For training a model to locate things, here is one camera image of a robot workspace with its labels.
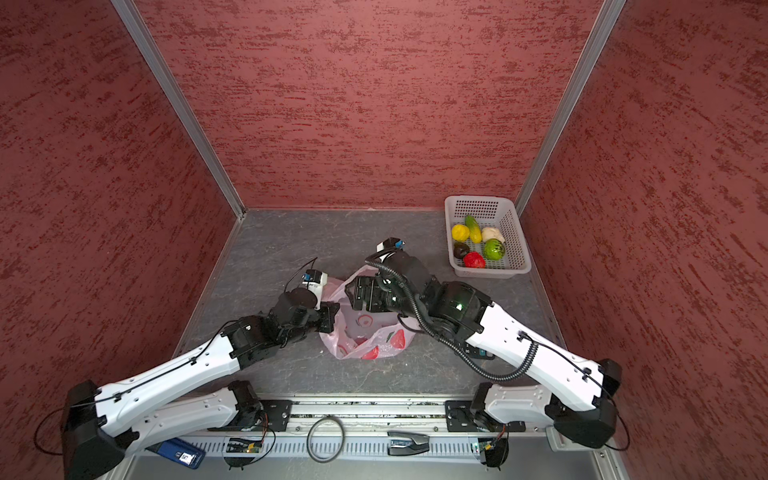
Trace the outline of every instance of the gray floor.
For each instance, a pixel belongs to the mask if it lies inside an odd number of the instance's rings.
[[[458,280],[448,263],[442,212],[251,211],[202,317],[187,330],[183,347],[191,349],[201,344],[229,319],[269,310],[288,277],[312,257],[319,257],[316,268],[345,279],[362,266],[362,259],[374,251],[378,242],[390,236],[405,240],[406,251],[418,256],[440,280]],[[528,276],[510,280],[461,280],[486,292],[517,320],[556,340]],[[511,370],[501,360],[486,362],[484,367],[494,372]],[[235,377],[249,380],[257,392],[279,394],[468,395],[482,381],[450,350],[426,336],[417,336],[405,351],[391,359],[337,360],[326,351],[316,333]],[[231,380],[232,377],[227,377],[209,384],[205,390],[218,389]],[[377,462],[372,465],[340,459],[321,465],[309,459],[266,458],[242,471],[227,471],[221,458],[206,458],[198,470],[190,470],[165,458],[142,456],[134,462],[127,477],[142,480],[600,478],[591,453],[555,453],[543,438],[513,438],[509,455],[501,470],[488,469],[479,463]]]
[[[406,251],[441,281],[470,283],[517,320],[554,339],[527,275],[492,280],[459,279],[453,273],[442,212],[252,210],[204,314],[187,330],[182,351],[209,339],[229,319],[268,311],[286,280],[307,260],[317,256],[315,268],[346,279],[387,237],[403,239]],[[512,370],[500,359],[485,362],[484,367],[497,373]],[[482,381],[451,350],[423,335],[391,359],[338,360],[326,351],[316,333],[235,377],[249,380],[257,392],[280,394],[462,395],[472,394]],[[206,390],[221,388],[231,380],[227,377]]]
[[[301,478],[302,480],[595,480],[599,478],[592,455],[586,452],[558,452],[549,449],[546,439],[510,439],[509,458],[501,470],[479,463],[376,462],[336,460],[327,465],[306,459],[265,458],[243,470],[230,471],[223,458],[205,458],[197,470],[190,470],[162,457],[140,457],[128,478],[142,480],[245,480],[252,478]]]

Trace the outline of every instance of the blue usb device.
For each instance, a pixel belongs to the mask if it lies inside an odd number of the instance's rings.
[[[205,451],[186,443],[182,439],[170,439],[147,447],[150,452],[157,453],[173,462],[188,468],[197,468],[205,458]]]

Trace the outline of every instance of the plastic basket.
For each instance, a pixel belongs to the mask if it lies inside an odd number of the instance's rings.
[[[453,256],[451,229],[457,223],[464,223],[464,218],[472,215],[481,229],[496,227],[504,235],[505,253],[501,260],[485,258],[485,268],[467,268],[464,260]],[[515,211],[515,204],[508,198],[480,197],[476,195],[454,195],[445,199],[445,232],[448,239],[448,259],[458,276],[483,278],[511,278],[520,273],[531,271],[531,254],[525,244],[523,229]],[[482,255],[483,243],[467,240],[473,252]]]

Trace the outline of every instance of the pink plastic bag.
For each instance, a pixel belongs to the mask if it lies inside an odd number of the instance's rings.
[[[413,340],[415,333],[402,328],[396,313],[352,310],[344,287],[357,276],[373,276],[374,273],[376,269],[366,265],[346,282],[329,277],[323,289],[323,302],[338,302],[340,305],[334,319],[333,333],[320,333],[328,351],[337,359],[371,360],[395,356]]]

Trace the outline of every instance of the wire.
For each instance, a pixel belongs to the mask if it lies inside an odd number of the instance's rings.
[[[107,397],[107,398],[105,398],[105,399],[94,400],[93,402],[75,403],[74,405],[70,405],[70,406],[69,406],[69,408],[71,409],[72,407],[84,407],[84,406],[91,406],[91,405],[96,405],[97,403],[106,402],[107,400],[112,400],[112,399],[117,399],[117,400],[120,400],[120,399],[122,398],[122,396],[123,396],[123,395],[125,395],[126,393],[131,393],[133,390],[135,390],[135,389],[139,388],[140,386],[143,386],[143,385],[147,385],[149,382],[153,382],[154,380],[157,380],[157,379],[159,379],[159,378],[160,378],[160,377],[162,377],[163,375],[167,375],[168,373],[171,373],[171,372],[175,372],[176,370],[178,370],[178,369],[180,369],[181,367],[183,367],[183,366],[185,366],[185,365],[188,365],[188,364],[190,364],[190,363],[194,365],[194,364],[197,362],[197,359],[199,359],[199,358],[200,358],[202,355],[204,355],[204,354],[205,354],[205,352],[208,350],[208,347],[210,347],[210,344],[211,344],[211,343],[213,343],[213,342],[214,342],[214,340],[216,339],[216,337],[218,337],[218,336],[219,336],[219,333],[221,333],[221,331],[224,329],[224,327],[226,327],[226,326],[227,326],[227,325],[229,325],[230,323],[235,323],[236,321],[237,321],[237,320],[228,320],[228,321],[224,322],[224,323],[223,323],[223,324],[222,324],[222,325],[219,327],[219,329],[216,331],[216,333],[214,334],[214,336],[212,336],[212,337],[211,337],[211,339],[208,341],[208,343],[206,343],[206,345],[205,345],[205,348],[203,348],[203,350],[202,350],[200,353],[198,353],[197,355],[195,355],[195,356],[191,356],[191,357],[190,357],[190,358],[189,358],[189,359],[188,359],[186,362],[184,362],[184,363],[181,363],[181,364],[179,364],[179,365],[175,366],[174,368],[172,368],[172,369],[169,369],[169,370],[166,370],[166,371],[164,371],[164,372],[162,372],[162,373],[158,373],[157,375],[155,375],[154,377],[152,377],[152,378],[150,378],[150,379],[144,380],[143,382],[141,382],[141,383],[138,383],[137,385],[132,385],[132,386],[131,386],[129,389],[123,390],[122,392],[117,392],[117,393],[113,394],[112,396],[108,396],[108,397]],[[45,417],[44,417],[44,418],[43,418],[43,419],[40,421],[40,423],[38,423],[38,426],[37,426],[37,428],[35,429],[35,435],[33,436],[33,438],[32,438],[32,441],[33,441],[33,443],[35,444],[35,448],[36,448],[36,449],[37,449],[39,452],[41,452],[41,453],[45,453],[45,454],[47,454],[47,455],[62,455],[61,453],[57,453],[57,452],[51,452],[51,451],[49,451],[49,450],[46,450],[46,449],[42,448],[42,447],[40,446],[40,444],[38,443],[38,433],[40,432],[40,428],[43,426],[43,423],[45,423],[45,421],[46,421],[46,420],[48,420],[48,419],[49,419],[49,418],[50,418],[50,417],[51,417],[53,414],[55,414],[56,412],[59,412],[59,411],[61,411],[61,410],[63,410],[63,409],[64,409],[64,407],[61,407],[60,409],[56,409],[56,410],[54,410],[53,412],[50,412],[50,413],[48,413],[48,414],[47,414],[47,415],[46,415],[46,416],[45,416]]]
[[[230,323],[235,323],[236,321],[237,320],[227,320],[226,322],[222,323],[222,325],[219,327],[219,329],[216,331],[216,333],[214,333],[214,336],[212,336],[210,338],[210,340],[208,340],[208,343],[206,343],[205,348],[203,348],[203,350],[200,353],[198,353],[197,355],[191,356],[186,362],[180,363],[179,365],[176,365],[174,368],[172,368],[170,370],[166,370],[164,372],[158,373],[157,375],[155,375],[151,379],[144,380],[143,382],[138,383],[137,385],[132,385],[129,389],[125,389],[122,392],[117,392],[117,393],[113,394],[112,396],[109,396],[109,397],[107,397],[105,399],[94,400],[93,402],[75,403],[74,405],[70,406],[70,408],[71,407],[82,407],[82,406],[96,405],[97,403],[106,402],[107,400],[112,400],[112,399],[117,399],[117,401],[119,401],[123,397],[123,395],[125,395],[126,393],[133,392],[135,389],[139,388],[140,386],[147,385],[149,382],[153,382],[154,380],[157,380],[157,379],[159,379],[162,376],[165,376],[165,375],[167,375],[167,374],[169,374],[171,372],[175,372],[176,370],[180,369],[181,367],[183,367],[185,365],[188,365],[188,364],[194,365],[195,363],[197,363],[197,359],[199,359],[206,352],[206,350],[208,350],[208,347],[210,347],[210,344],[213,343],[214,340],[216,339],[216,337],[219,336],[219,333],[221,333],[221,330],[223,330],[225,326],[229,325]]]
[[[400,316],[400,314],[399,314],[399,313],[397,314],[397,321],[400,323],[400,325],[402,326],[402,328],[404,328],[404,329],[408,330],[409,332],[414,332],[414,333],[426,333],[424,330],[412,329],[411,327],[409,327],[409,326],[407,326],[406,324],[404,324],[404,322],[402,321],[402,316]]]
[[[498,464],[498,470],[502,470],[502,465],[504,465],[504,462],[507,461],[507,457],[509,457],[509,432],[507,432],[507,443],[504,445],[504,455],[502,456],[502,460]]]
[[[266,410],[264,411],[264,424],[262,425],[262,432],[261,432],[261,442],[264,443],[264,439],[266,438],[266,430],[270,427],[270,417],[267,416]]]
[[[556,350],[555,348],[553,348],[553,347],[551,347],[551,346],[549,346],[549,345],[547,345],[547,344],[545,344],[545,343],[540,343],[540,342],[537,342],[536,340],[532,339],[532,338],[531,338],[531,336],[529,336],[529,335],[528,335],[527,333],[525,333],[525,332],[520,332],[520,336],[521,336],[521,337],[523,337],[523,338],[524,338],[524,339],[526,339],[526,340],[529,340],[531,343],[537,343],[538,345],[541,345],[541,346],[543,346],[544,348],[550,349],[551,351],[553,351],[553,352],[557,353],[557,354],[558,354],[559,356],[561,356],[561,357],[562,357],[562,358],[563,358],[563,359],[564,359],[566,362],[570,363],[570,364],[571,364],[571,366],[573,366],[573,367],[574,367],[576,370],[578,370],[579,372],[581,372],[581,373],[582,373],[582,374],[583,374],[583,375],[584,375],[586,378],[589,378],[589,379],[590,379],[590,380],[591,380],[591,381],[592,381],[592,382],[593,382],[595,385],[597,385],[598,387],[600,387],[600,390],[602,390],[603,392],[605,392],[605,395],[607,396],[607,398],[608,398],[608,401],[614,404],[614,408],[616,409],[616,417],[619,419],[619,422],[621,422],[621,426],[623,426],[623,427],[624,427],[624,433],[626,433],[626,434],[627,434],[627,444],[626,444],[625,446],[623,446],[623,447],[621,447],[621,448],[612,447],[612,446],[610,446],[610,445],[608,445],[608,444],[606,444],[605,446],[606,446],[606,447],[608,447],[608,448],[609,448],[609,449],[611,449],[611,450],[615,450],[616,452],[626,452],[627,450],[629,450],[629,446],[630,446],[630,445],[631,445],[631,443],[632,443],[632,439],[630,438],[630,434],[629,434],[629,428],[627,427],[627,423],[624,421],[624,419],[622,419],[622,418],[621,418],[621,415],[619,415],[619,406],[618,406],[618,405],[616,405],[616,400],[614,399],[614,396],[613,396],[613,395],[611,395],[611,393],[610,393],[610,392],[608,392],[608,391],[605,389],[605,387],[603,387],[603,386],[602,386],[602,385],[601,385],[601,384],[600,384],[600,383],[599,383],[597,380],[595,380],[594,378],[592,378],[592,375],[590,375],[589,373],[586,373],[586,372],[585,372],[585,371],[584,371],[584,370],[583,370],[583,369],[582,369],[580,366],[576,365],[576,364],[575,364],[575,363],[574,363],[574,362],[573,362],[571,359],[569,359],[569,358],[568,358],[566,355],[563,355],[563,353],[559,352],[559,351],[558,351],[558,350]]]
[[[373,266],[374,268],[378,268],[379,271],[388,273],[392,277],[394,277],[395,280],[397,280],[397,283],[400,285],[400,289],[403,292],[403,295],[405,298],[409,301],[411,304],[411,308],[414,311],[416,320],[419,321],[419,326],[427,332],[433,339],[436,339],[438,342],[442,343],[443,345],[446,345],[448,348],[452,349],[456,354],[464,360],[464,363],[469,365],[469,368],[474,370],[476,373],[478,373],[480,376],[483,376],[484,378],[491,380],[492,382],[511,382],[512,380],[518,379],[522,377],[525,372],[528,371],[528,369],[531,367],[531,364],[533,363],[533,358],[536,356],[536,350],[538,349],[538,345],[534,342],[531,342],[531,346],[528,348],[528,353],[525,355],[525,358],[523,359],[520,366],[513,372],[507,373],[505,375],[496,375],[494,373],[490,373],[487,370],[483,369],[480,365],[476,364],[472,361],[471,358],[464,352],[464,349],[457,346],[452,340],[445,338],[442,335],[439,335],[425,320],[425,318],[429,318],[428,313],[425,314],[422,312],[422,306],[419,305],[419,303],[416,301],[416,298],[413,295],[413,292],[411,291],[410,286],[408,286],[408,281],[400,275],[400,273],[389,267],[386,266],[384,263],[381,263],[377,260],[373,260],[372,257],[381,255],[382,252],[376,252],[372,256],[369,256],[366,258],[366,264]]]
[[[235,468],[237,468],[237,467],[240,467],[240,470],[242,470],[242,469],[243,469],[243,467],[247,467],[248,465],[252,465],[252,464],[254,464],[254,463],[256,463],[256,462],[259,462],[260,460],[264,459],[264,458],[265,458],[267,455],[269,455],[269,454],[272,452],[272,449],[274,449],[274,448],[275,448],[275,444],[277,443],[277,434],[276,434],[276,433],[275,433],[275,431],[274,431],[274,430],[272,430],[270,427],[267,427],[267,430],[269,430],[270,432],[272,432],[272,445],[270,445],[270,449],[269,449],[269,450],[267,450],[267,451],[266,451],[266,453],[264,453],[264,455],[261,455],[259,458],[252,458],[252,459],[250,460],[250,462],[247,462],[247,463],[243,463],[243,464],[240,464],[240,462],[241,462],[241,461],[242,461],[242,459],[243,459],[242,457],[227,457],[227,456],[225,456],[225,457],[224,457],[224,462],[226,462],[226,463],[227,463],[227,465],[229,465],[229,466],[230,466],[230,470],[232,469],[232,467],[235,467]],[[262,445],[262,446],[264,445],[264,439],[263,439],[263,437],[262,437],[262,439],[261,439],[261,445]],[[231,464],[231,463],[230,463],[230,458],[231,458],[231,459],[233,459],[233,460],[234,460],[235,462],[237,462],[237,463],[236,463],[236,464]]]
[[[300,271],[301,271],[301,269],[302,269],[302,268],[304,268],[305,266],[309,265],[310,263],[312,264],[312,266],[315,266],[315,260],[317,260],[317,257],[315,257],[315,258],[311,259],[311,260],[310,260],[309,262],[307,262],[307,263],[304,263],[302,266],[300,266],[300,267],[299,267],[299,269],[298,269],[297,271],[293,272],[293,275],[291,275],[291,276],[290,276],[290,278],[289,278],[289,279],[288,279],[288,281],[286,282],[285,286],[283,287],[283,293],[285,293],[286,291],[288,291],[288,284],[290,283],[290,281],[291,281],[291,280],[293,280],[293,278],[294,278],[294,277],[295,277],[295,276],[298,274],[298,272],[300,272]]]
[[[385,292],[387,292],[387,293],[389,293],[389,292],[391,292],[391,291],[392,291],[392,289],[391,289],[391,288],[389,288],[389,287],[388,287],[388,286],[387,286],[387,285],[384,283],[384,279],[382,278],[382,276],[381,276],[381,275],[379,275],[379,274],[377,273],[376,275],[374,275],[374,276],[373,276],[373,278],[374,278],[374,280],[376,280],[376,284],[379,286],[379,288],[380,288],[380,289],[384,290],[384,291],[385,291]]]
[[[611,399],[611,403],[614,404],[614,408],[616,409],[616,416],[618,417],[619,422],[621,422],[621,426],[624,427],[624,433],[627,434],[627,444],[621,448],[612,447],[607,443],[605,444],[605,446],[616,452],[626,452],[627,450],[629,450],[629,445],[632,445],[632,441],[629,438],[629,428],[627,427],[627,423],[624,421],[624,419],[621,418],[621,415],[619,415],[619,407],[616,405],[616,400]]]
[[[506,431],[507,431],[507,425],[506,425],[506,424],[504,424],[504,425],[502,426],[502,430],[501,430],[501,431],[499,432],[499,434],[498,434],[498,437],[496,437],[496,440],[494,440],[494,441],[493,441],[493,442],[494,442],[494,444],[495,444],[496,442],[498,442],[498,440],[499,440],[499,439],[500,439],[500,438],[501,438],[501,437],[504,435],[504,432],[506,432]]]
[[[519,378],[519,377],[523,376],[523,375],[525,374],[525,372],[526,372],[526,371],[528,371],[528,369],[529,369],[529,368],[531,367],[531,365],[533,364],[533,360],[534,360],[534,358],[536,357],[536,352],[538,351],[538,347],[539,347],[539,346],[543,346],[543,347],[545,347],[545,348],[548,348],[548,349],[550,349],[551,351],[553,351],[553,352],[557,353],[559,356],[561,356],[563,359],[565,359],[565,361],[567,361],[568,363],[570,363],[570,364],[571,364],[571,365],[572,365],[574,368],[576,368],[576,370],[578,370],[578,371],[579,371],[579,372],[581,372],[583,375],[585,375],[586,377],[588,377],[588,378],[589,378],[589,379],[590,379],[592,382],[594,382],[594,384],[595,384],[595,385],[597,385],[598,387],[600,387],[600,389],[601,389],[603,392],[605,392],[605,394],[607,395],[607,398],[608,398],[608,400],[609,400],[609,401],[610,401],[610,402],[611,402],[611,403],[614,405],[614,408],[616,409],[616,416],[619,418],[619,421],[621,422],[622,426],[624,427],[624,431],[625,431],[625,432],[626,432],[626,434],[627,434],[627,444],[626,444],[624,447],[622,447],[622,448],[618,449],[618,448],[615,448],[615,447],[611,447],[611,446],[609,446],[609,445],[606,445],[606,446],[607,446],[608,448],[610,448],[610,449],[613,449],[613,450],[617,450],[617,451],[619,451],[619,452],[625,452],[625,451],[627,451],[627,450],[629,449],[629,446],[630,446],[630,444],[631,444],[631,439],[630,439],[630,433],[629,433],[629,429],[627,428],[627,423],[624,421],[624,419],[622,419],[622,418],[621,418],[621,415],[619,415],[619,408],[618,408],[618,405],[616,405],[616,400],[614,400],[614,398],[613,398],[613,395],[611,395],[611,394],[610,394],[610,393],[609,393],[609,392],[608,392],[608,391],[605,389],[605,387],[603,387],[603,386],[602,386],[602,385],[601,385],[601,384],[600,384],[600,383],[599,383],[597,380],[595,380],[594,378],[592,378],[592,376],[591,376],[589,373],[586,373],[586,372],[585,372],[585,371],[584,371],[582,368],[580,368],[578,365],[576,365],[575,363],[573,363],[573,362],[571,361],[571,359],[569,359],[567,356],[563,355],[562,353],[560,353],[560,352],[559,352],[559,351],[557,351],[556,349],[554,349],[554,348],[552,348],[551,346],[549,346],[549,345],[546,345],[546,344],[544,344],[544,343],[540,343],[540,342],[537,342],[537,341],[533,340],[533,339],[531,338],[531,336],[529,336],[527,333],[525,333],[525,332],[522,332],[522,331],[520,332],[520,338],[522,338],[522,339],[527,339],[528,341],[530,341],[530,342],[531,342],[531,345],[528,347],[528,353],[526,353],[526,355],[525,355],[525,358],[524,358],[524,359],[523,359],[523,361],[521,362],[520,366],[519,366],[519,367],[518,367],[518,368],[517,368],[517,369],[516,369],[514,372],[510,372],[510,373],[508,373],[508,374],[506,374],[506,375],[495,375],[495,374],[492,374],[492,373],[490,373],[490,372],[487,372],[487,371],[486,371],[486,370],[484,370],[484,369],[483,369],[481,366],[479,366],[479,365],[477,365],[475,362],[473,362],[473,361],[472,361],[472,360],[469,358],[469,356],[467,356],[467,354],[464,352],[464,350],[463,350],[463,349],[459,348],[459,347],[458,347],[458,346],[457,346],[457,345],[456,345],[456,344],[455,344],[453,341],[451,341],[450,339],[447,339],[447,338],[445,338],[444,336],[442,336],[442,335],[439,335],[439,334],[438,334],[438,333],[437,333],[437,332],[436,332],[436,331],[435,331],[435,330],[434,330],[434,329],[433,329],[433,328],[432,328],[432,327],[431,327],[431,326],[430,326],[430,325],[429,325],[429,324],[428,324],[428,323],[425,321],[425,317],[429,318],[429,314],[427,313],[427,314],[425,315],[425,314],[422,312],[422,309],[421,309],[420,307],[421,307],[421,306],[423,306],[423,304],[420,306],[420,305],[419,305],[419,303],[416,301],[416,298],[414,297],[414,295],[413,295],[413,292],[411,291],[411,288],[410,288],[410,286],[408,285],[408,281],[405,279],[405,277],[403,277],[402,275],[400,275],[400,273],[399,273],[397,270],[394,270],[393,268],[391,268],[391,267],[389,267],[389,266],[386,266],[384,263],[381,263],[381,262],[379,262],[379,261],[377,261],[377,260],[374,260],[374,258],[380,257],[380,256],[381,256],[381,254],[382,254],[382,252],[376,252],[376,253],[374,253],[373,255],[370,255],[370,256],[368,256],[368,257],[366,258],[366,264],[368,264],[368,265],[370,265],[370,266],[373,266],[373,267],[375,267],[375,268],[378,268],[378,269],[379,269],[379,272],[385,272],[385,273],[388,273],[389,275],[391,275],[392,277],[394,277],[394,278],[395,278],[395,280],[397,280],[398,284],[400,285],[400,288],[402,289],[402,291],[403,291],[403,294],[405,295],[406,299],[408,299],[409,303],[411,304],[411,307],[412,307],[412,308],[413,308],[413,310],[414,310],[414,313],[415,313],[416,319],[419,321],[419,326],[420,326],[420,327],[421,327],[421,328],[422,328],[422,329],[423,329],[425,332],[427,332],[427,333],[428,333],[428,334],[429,334],[429,335],[430,335],[432,338],[436,339],[436,340],[437,340],[437,341],[439,341],[440,343],[442,343],[442,344],[444,344],[444,345],[448,346],[448,347],[449,347],[449,348],[451,348],[453,351],[455,351],[455,352],[458,354],[458,356],[459,356],[459,357],[460,357],[462,360],[464,360],[464,363],[466,363],[467,365],[469,365],[469,367],[470,367],[471,369],[475,370],[475,372],[477,372],[477,373],[478,373],[478,374],[480,374],[481,376],[483,376],[483,377],[485,377],[486,379],[489,379],[489,380],[491,380],[491,381],[493,381],[493,382],[509,382],[509,381],[511,381],[511,380],[514,380],[514,379],[517,379],[517,378]]]
[[[64,407],[61,407],[60,409],[56,409],[53,412],[48,413],[45,416],[45,418],[43,418],[40,421],[40,423],[38,423],[38,427],[35,429],[35,434],[32,436],[32,441],[34,442],[35,448],[38,450],[38,452],[45,453],[46,455],[54,455],[54,456],[62,456],[63,455],[63,453],[51,452],[50,450],[44,449],[42,447],[42,445],[40,445],[40,443],[38,442],[38,433],[40,433],[40,428],[43,426],[45,421],[50,419],[56,412],[60,412],[63,409],[64,409]]]
[[[270,449],[269,449],[269,450],[267,450],[267,451],[266,451],[266,453],[265,453],[264,455],[261,455],[259,458],[257,458],[256,460],[253,460],[251,463],[256,463],[256,462],[258,462],[259,460],[263,459],[264,457],[266,457],[267,455],[269,455],[269,454],[272,452],[272,449],[274,449],[274,448],[275,448],[275,444],[277,443],[277,434],[276,434],[276,433],[275,433],[275,431],[274,431],[274,430],[272,430],[272,429],[271,429],[269,426],[267,426],[267,428],[266,428],[266,429],[267,429],[268,431],[272,432],[272,445],[270,445]]]
[[[336,450],[333,455],[330,457],[319,457],[315,453],[314,450],[312,450],[312,437],[315,435],[315,431],[317,430],[317,427],[322,425],[325,422],[333,422],[336,423],[339,428],[341,429],[341,443],[339,443],[339,449]],[[336,460],[336,457],[341,455],[342,450],[344,449],[344,442],[346,440],[346,433],[344,432],[344,425],[342,425],[341,420],[339,420],[337,417],[329,415],[327,417],[322,417],[320,420],[315,422],[314,425],[312,425],[312,428],[310,428],[310,432],[306,435],[306,453],[309,454],[310,458],[318,463],[330,463],[333,460]]]

